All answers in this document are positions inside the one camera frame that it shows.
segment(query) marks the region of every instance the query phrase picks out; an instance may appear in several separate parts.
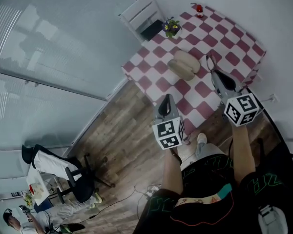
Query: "chair backrest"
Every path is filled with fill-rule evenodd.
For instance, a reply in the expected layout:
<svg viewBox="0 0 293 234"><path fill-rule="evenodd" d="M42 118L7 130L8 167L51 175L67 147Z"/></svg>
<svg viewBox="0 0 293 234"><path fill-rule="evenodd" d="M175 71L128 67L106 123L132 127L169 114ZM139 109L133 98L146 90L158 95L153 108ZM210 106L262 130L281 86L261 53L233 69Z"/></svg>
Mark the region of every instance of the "chair backrest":
<svg viewBox="0 0 293 234"><path fill-rule="evenodd" d="M128 7L119 15L122 22L133 32L139 39L143 38L136 32L136 30L149 18L152 20L165 21L165 17L158 7L155 0L137 0L134 4Z"/></svg>

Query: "black office chair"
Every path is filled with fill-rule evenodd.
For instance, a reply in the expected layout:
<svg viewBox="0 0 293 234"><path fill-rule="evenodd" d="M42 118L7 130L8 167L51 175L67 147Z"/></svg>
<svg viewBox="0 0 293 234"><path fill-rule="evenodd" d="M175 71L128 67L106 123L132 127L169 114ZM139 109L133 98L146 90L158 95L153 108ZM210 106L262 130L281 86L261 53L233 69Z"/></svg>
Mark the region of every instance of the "black office chair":
<svg viewBox="0 0 293 234"><path fill-rule="evenodd" d="M48 149L44 148L41 145L35 145L34 147L25 147L24 145L22 145L23 160L27 164L32 163L32 166L36 168L34 164L34 159L38 151L42 151L48 155L53 155L59 159L65 160L75 165L78 168L75 171L70 171L68 167L66 167L65 169L66 174L69 178L67 182L70 188L63 192L57 189L57 193L62 204L65 203L63 196L69 194L70 192L74 194L74 196L80 203L86 202L92 196L94 192L97 192L99 190L98 188L95 187L95 181L101 184L104 184L105 186L110 188L115 187L115 184L107 184L101 179L99 179L98 177L96 177L95 175L96 170L91 169L87 160L87 157L90 154L84 155L85 167L83 167L80 161L76 157L63 158L63 157L57 156L56 154L52 153L51 151L49 151ZM107 162L107 157L104 157L102 164L106 162ZM74 176L78 174L81 174L82 176L75 181Z"/></svg>

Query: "checkered tablecloth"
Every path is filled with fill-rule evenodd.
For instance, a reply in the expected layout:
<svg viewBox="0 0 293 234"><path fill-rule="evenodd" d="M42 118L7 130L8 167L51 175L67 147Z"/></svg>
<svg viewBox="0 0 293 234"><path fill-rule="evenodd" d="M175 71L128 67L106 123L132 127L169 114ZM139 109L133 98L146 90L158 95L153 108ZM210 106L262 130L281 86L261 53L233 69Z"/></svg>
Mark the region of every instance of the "checkered tablecloth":
<svg viewBox="0 0 293 234"><path fill-rule="evenodd" d="M252 83L257 65L265 55L261 44L229 18L207 6L204 17L198 18L194 8L190 7L178 18L182 26L178 39L168 39L161 31L122 67L154 105L165 94L172 94L183 117L186 135L209 118L220 103L204 55L212 49L218 66L245 86ZM180 79L167 68L179 49L200 60L201 68L190 81Z"/></svg>

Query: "table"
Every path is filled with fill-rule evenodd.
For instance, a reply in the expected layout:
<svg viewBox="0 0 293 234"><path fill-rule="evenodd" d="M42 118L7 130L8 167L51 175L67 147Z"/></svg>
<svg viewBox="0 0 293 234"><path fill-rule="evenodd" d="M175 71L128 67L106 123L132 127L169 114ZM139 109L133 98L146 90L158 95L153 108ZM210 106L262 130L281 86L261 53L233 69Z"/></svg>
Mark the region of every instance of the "table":
<svg viewBox="0 0 293 234"><path fill-rule="evenodd" d="M208 6L204 6L202 18L196 16L193 6L177 20L182 26L178 39L168 39L161 31L122 69L153 105L165 94L172 94L188 136L217 110L221 101L211 82L205 54L213 50L218 66L248 86L256 77L258 63L266 51L251 34ZM167 67L179 49L189 52L201 63L199 72L190 81L180 79Z"/></svg>
<svg viewBox="0 0 293 234"><path fill-rule="evenodd" d="M43 203L50 196L50 192L47 189L40 172L34 169L32 165L30 165L26 182L28 184L28 189L29 189L29 185L34 183L40 183L42 186L43 193L41 197L35 198L35 196L33 196L33 199L35 200L37 205L40 205L41 203Z"/></svg>

